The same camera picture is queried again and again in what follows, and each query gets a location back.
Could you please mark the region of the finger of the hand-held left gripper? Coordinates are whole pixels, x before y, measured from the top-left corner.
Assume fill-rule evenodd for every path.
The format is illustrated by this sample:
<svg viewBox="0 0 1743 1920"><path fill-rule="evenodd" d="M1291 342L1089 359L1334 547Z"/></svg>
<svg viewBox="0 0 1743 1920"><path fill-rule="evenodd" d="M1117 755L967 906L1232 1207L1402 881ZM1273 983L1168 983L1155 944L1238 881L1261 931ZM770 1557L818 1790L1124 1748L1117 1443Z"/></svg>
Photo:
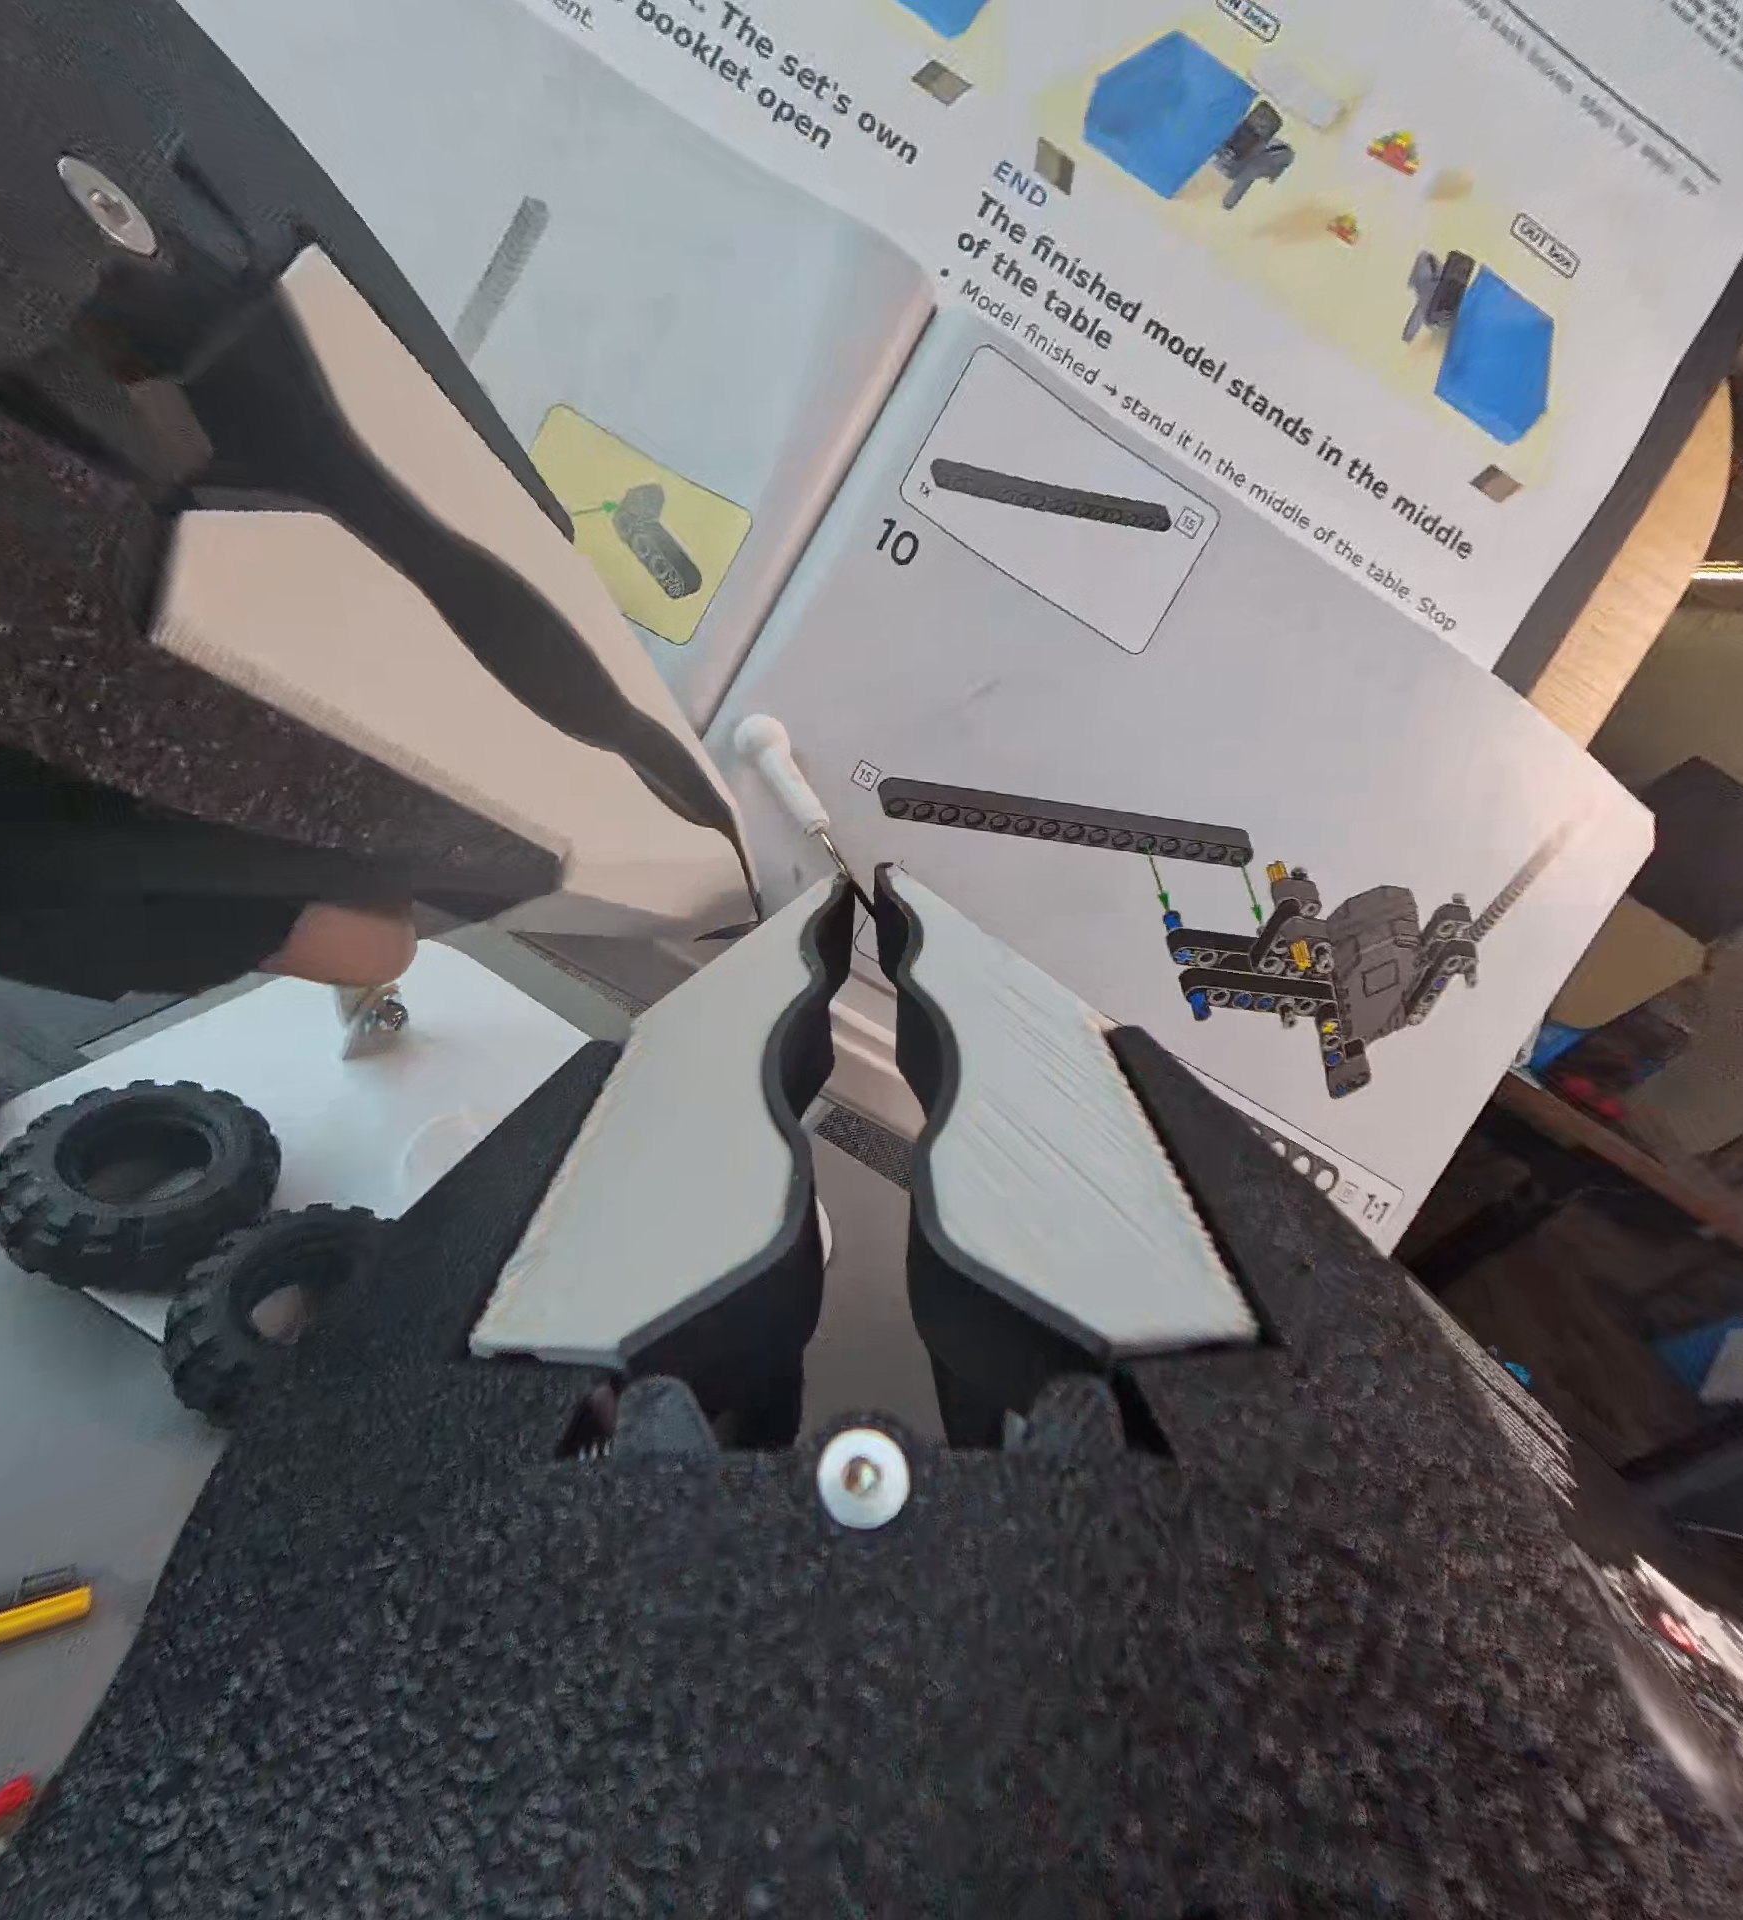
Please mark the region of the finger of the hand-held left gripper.
<svg viewBox="0 0 1743 1920"><path fill-rule="evenodd" d="M724 777L557 506L474 434L378 306L305 246L202 342L208 487L330 521L567 744L552 792L620 769L686 836L746 855Z"/></svg>
<svg viewBox="0 0 1743 1920"><path fill-rule="evenodd" d="M321 516L208 507L169 541L163 651L557 858L528 925L710 938L758 906L720 831L531 715L444 620Z"/></svg>

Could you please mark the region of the toy truck set box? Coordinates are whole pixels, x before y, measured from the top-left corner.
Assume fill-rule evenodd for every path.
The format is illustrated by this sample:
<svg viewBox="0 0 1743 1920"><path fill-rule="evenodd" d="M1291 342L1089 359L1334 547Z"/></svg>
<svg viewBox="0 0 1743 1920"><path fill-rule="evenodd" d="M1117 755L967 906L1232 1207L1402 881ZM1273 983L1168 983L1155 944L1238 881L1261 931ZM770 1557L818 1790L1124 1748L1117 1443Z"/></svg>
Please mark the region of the toy truck set box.
<svg viewBox="0 0 1743 1920"><path fill-rule="evenodd" d="M1630 1707L1743 1849L1743 1531L1669 1521L1428 1287L1409 1295L1474 1367L1482 1406L1549 1493Z"/></svg>

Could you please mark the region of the person's left hand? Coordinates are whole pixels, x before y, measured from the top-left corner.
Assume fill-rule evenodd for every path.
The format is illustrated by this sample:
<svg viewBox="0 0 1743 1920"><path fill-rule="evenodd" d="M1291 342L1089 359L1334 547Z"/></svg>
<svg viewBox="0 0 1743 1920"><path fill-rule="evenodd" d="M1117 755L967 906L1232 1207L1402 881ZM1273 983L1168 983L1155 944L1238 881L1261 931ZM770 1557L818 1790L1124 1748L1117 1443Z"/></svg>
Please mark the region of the person's left hand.
<svg viewBox="0 0 1743 1920"><path fill-rule="evenodd" d="M259 974L314 981L330 989L386 989L419 954L410 911L305 903Z"/></svg>

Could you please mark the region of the printed instruction sheet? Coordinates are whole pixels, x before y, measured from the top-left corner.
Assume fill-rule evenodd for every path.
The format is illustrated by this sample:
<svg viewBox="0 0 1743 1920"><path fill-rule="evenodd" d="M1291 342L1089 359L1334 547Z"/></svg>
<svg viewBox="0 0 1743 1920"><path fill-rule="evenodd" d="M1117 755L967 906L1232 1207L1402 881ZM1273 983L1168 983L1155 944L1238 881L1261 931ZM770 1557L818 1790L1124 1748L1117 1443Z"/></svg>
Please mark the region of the printed instruction sheet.
<svg viewBox="0 0 1743 1920"><path fill-rule="evenodd" d="M1743 3L189 3L357 206L626 83L1496 669L1743 342Z"/></svg>

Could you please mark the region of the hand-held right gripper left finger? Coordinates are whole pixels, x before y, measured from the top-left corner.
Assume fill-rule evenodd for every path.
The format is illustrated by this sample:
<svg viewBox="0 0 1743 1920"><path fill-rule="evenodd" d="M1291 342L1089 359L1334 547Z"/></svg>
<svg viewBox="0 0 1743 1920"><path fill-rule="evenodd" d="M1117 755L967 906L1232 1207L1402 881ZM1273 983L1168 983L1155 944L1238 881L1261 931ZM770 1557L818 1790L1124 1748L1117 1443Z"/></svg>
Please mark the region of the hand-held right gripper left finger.
<svg viewBox="0 0 1743 1920"><path fill-rule="evenodd" d="M822 881L632 1019L474 1361L803 1367L825 1284L803 1116L833 1069L853 911Z"/></svg>

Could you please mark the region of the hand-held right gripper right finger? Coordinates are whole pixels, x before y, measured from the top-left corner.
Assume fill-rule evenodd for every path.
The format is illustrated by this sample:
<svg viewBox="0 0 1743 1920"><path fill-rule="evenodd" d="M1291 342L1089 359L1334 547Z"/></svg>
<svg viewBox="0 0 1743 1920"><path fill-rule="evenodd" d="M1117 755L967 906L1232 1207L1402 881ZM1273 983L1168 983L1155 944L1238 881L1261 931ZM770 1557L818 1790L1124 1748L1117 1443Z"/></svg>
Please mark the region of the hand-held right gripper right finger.
<svg viewBox="0 0 1743 1920"><path fill-rule="evenodd" d="M908 1302L940 1363L1132 1363L1261 1326L1132 1094L1108 1025L915 872L874 885L920 1110Z"/></svg>

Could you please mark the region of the instruction booklet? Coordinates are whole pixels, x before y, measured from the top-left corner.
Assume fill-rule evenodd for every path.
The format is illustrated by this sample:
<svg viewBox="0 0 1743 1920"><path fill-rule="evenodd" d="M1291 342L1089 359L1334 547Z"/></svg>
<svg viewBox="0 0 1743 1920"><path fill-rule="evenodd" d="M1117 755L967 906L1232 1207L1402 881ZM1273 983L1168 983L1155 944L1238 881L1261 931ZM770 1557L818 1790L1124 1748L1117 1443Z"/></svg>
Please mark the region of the instruction booklet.
<svg viewBox="0 0 1743 1920"><path fill-rule="evenodd" d="M525 3L290 3L278 105L450 320L724 769L758 881L892 863L1268 1122L1376 1245L1652 845L1225 446L1102 398L1053 227L812 188Z"/></svg>

